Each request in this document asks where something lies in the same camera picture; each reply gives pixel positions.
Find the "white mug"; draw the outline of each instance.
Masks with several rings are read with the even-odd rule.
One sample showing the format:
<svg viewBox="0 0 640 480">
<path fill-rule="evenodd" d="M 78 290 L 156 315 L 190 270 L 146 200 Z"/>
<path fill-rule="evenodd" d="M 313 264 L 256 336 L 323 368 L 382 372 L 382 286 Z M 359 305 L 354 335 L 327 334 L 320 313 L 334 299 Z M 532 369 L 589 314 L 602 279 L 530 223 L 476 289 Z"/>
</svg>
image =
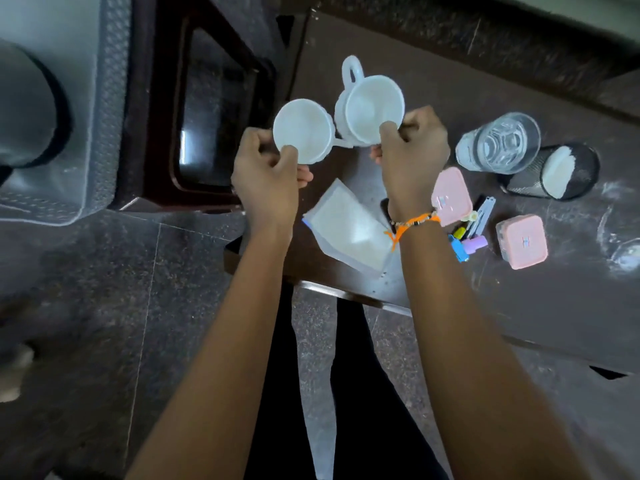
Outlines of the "white mug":
<svg viewBox="0 0 640 480">
<path fill-rule="evenodd" d="M 380 125 L 393 121 L 398 127 L 404 118 L 402 90 L 385 75 L 364 77 L 355 55 L 342 63 L 344 90 L 335 103 L 338 133 L 354 146 L 380 144 Z"/>
<path fill-rule="evenodd" d="M 295 146 L 298 163 L 304 165 L 323 160 L 334 146 L 353 148 L 335 137 L 331 116 L 311 99 L 293 99 L 282 106 L 273 121 L 273 140 L 278 150 L 286 144 Z"/>
</svg>

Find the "bracelet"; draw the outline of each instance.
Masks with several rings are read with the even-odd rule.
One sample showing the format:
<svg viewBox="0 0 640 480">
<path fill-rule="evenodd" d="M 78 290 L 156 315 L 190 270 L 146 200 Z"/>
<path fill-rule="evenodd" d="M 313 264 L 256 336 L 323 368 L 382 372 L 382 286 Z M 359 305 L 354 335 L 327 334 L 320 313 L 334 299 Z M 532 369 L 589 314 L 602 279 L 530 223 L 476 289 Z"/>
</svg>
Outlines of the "bracelet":
<svg viewBox="0 0 640 480">
<path fill-rule="evenodd" d="M 394 243 L 393 247 L 391 247 L 391 252 L 396 250 L 396 244 L 400 242 L 402 234 L 404 234 L 407 229 L 413 226 L 419 226 L 420 224 L 424 224 L 427 221 L 440 222 L 440 218 L 436 215 L 435 212 L 432 212 L 430 214 L 423 214 L 421 216 L 414 217 L 412 219 L 409 219 L 407 222 L 391 221 L 391 225 L 396 228 L 396 234 L 394 235 L 391 231 L 385 231 L 385 234 L 387 234 L 391 238 L 391 241 L 393 241 Z"/>
</svg>

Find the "black mesh cup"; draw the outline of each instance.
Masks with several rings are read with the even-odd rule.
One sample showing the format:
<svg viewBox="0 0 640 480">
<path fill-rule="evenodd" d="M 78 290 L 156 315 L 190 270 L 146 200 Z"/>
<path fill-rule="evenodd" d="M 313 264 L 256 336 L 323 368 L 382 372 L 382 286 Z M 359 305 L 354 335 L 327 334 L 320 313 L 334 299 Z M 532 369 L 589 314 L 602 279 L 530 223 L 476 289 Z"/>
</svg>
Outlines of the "black mesh cup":
<svg viewBox="0 0 640 480">
<path fill-rule="evenodd" d="M 549 156 L 561 146 L 571 149 L 575 157 L 575 167 L 562 197 L 549 195 L 542 182 L 542 170 Z M 538 155 L 524 170 L 514 175 L 499 175 L 502 191 L 508 194 L 528 197 L 549 198 L 553 200 L 573 200 L 589 192 L 600 176 L 600 159 L 594 149 L 583 143 L 559 144 L 540 148 Z"/>
</svg>

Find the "pink plastic box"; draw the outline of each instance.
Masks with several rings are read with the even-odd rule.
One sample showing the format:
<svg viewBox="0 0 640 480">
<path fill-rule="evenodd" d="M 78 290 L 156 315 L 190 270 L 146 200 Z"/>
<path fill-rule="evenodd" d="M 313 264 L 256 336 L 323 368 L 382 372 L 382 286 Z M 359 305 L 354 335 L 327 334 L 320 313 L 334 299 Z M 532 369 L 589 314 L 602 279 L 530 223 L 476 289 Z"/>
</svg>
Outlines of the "pink plastic box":
<svg viewBox="0 0 640 480">
<path fill-rule="evenodd" d="M 449 167 L 440 172 L 431 195 L 431 205 L 436 209 L 440 225 L 448 226 L 474 209 L 469 190 L 462 172 L 457 167 Z"/>
<path fill-rule="evenodd" d="M 547 238 L 540 217 L 514 217 L 500 222 L 495 229 L 502 257 L 512 268 L 522 269 L 547 259 Z"/>
</svg>

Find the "leg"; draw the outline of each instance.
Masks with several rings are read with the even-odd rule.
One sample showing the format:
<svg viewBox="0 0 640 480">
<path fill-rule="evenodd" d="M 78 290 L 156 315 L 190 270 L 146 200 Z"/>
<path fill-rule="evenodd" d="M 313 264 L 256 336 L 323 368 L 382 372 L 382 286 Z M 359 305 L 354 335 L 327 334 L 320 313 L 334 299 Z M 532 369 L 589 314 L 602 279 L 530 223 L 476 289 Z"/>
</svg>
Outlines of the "leg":
<svg viewBox="0 0 640 480">
<path fill-rule="evenodd" d="M 316 478 L 300 397 L 292 293 L 293 286 L 283 282 L 245 480 Z"/>
<path fill-rule="evenodd" d="M 361 304 L 338 300 L 331 368 L 337 437 L 333 478 L 446 479 L 380 366 Z"/>
</svg>

